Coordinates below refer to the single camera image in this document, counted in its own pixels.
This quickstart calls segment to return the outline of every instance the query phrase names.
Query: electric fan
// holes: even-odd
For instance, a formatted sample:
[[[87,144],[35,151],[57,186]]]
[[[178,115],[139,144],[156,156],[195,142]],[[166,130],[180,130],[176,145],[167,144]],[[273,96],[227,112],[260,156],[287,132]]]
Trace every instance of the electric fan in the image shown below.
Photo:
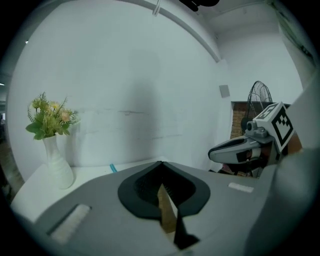
[[[256,81],[249,93],[246,112],[241,120],[242,134],[245,133],[247,122],[252,121],[259,115],[267,106],[272,104],[272,98],[268,87],[260,81]]]

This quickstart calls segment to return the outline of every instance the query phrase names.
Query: white countertop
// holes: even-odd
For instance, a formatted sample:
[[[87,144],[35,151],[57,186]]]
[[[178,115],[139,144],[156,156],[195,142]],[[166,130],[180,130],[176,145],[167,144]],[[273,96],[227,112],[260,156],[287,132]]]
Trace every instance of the white countertop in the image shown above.
[[[156,161],[168,161],[165,157],[114,165],[116,170],[122,171],[134,166],[148,164]],[[75,181],[67,189],[59,189],[51,181],[49,170],[46,164],[42,164],[24,183],[11,203],[14,212],[35,222],[38,217],[55,202],[80,187],[82,184],[103,176],[112,174],[110,166],[100,167],[72,167]]]

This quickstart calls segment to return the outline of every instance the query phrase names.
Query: white wall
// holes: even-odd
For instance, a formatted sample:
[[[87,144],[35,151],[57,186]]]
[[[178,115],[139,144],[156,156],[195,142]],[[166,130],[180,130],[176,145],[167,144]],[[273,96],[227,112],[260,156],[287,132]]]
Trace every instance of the white wall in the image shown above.
[[[255,81],[266,84],[274,102],[292,104],[303,88],[277,23],[244,26],[218,35],[232,84],[232,101],[246,101]]]
[[[0,85],[0,102],[6,101],[7,98],[7,87]]]
[[[13,73],[8,133],[26,180],[46,160],[25,130],[39,93],[80,112],[58,146],[73,166],[156,156],[207,170],[219,115],[219,68],[186,30],[126,2],[73,1],[36,29]]]

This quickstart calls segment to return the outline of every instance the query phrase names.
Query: brick wall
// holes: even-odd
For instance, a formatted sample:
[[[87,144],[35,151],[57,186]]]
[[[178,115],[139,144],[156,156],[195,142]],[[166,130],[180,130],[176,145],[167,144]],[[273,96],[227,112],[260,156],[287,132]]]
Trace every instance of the brick wall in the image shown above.
[[[233,118],[230,139],[239,137],[242,135],[241,120],[245,117],[247,111],[246,102],[234,102],[233,103]]]

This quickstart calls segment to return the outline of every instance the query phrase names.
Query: robotic arm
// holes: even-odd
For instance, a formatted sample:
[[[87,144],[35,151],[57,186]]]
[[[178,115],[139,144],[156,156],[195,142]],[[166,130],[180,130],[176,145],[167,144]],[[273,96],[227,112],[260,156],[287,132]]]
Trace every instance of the robotic arm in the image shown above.
[[[259,168],[276,164],[287,154],[287,144],[294,132],[284,104],[274,103],[247,123],[244,136],[213,147],[208,157],[228,164],[236,173],[252,171],[257,177]]]

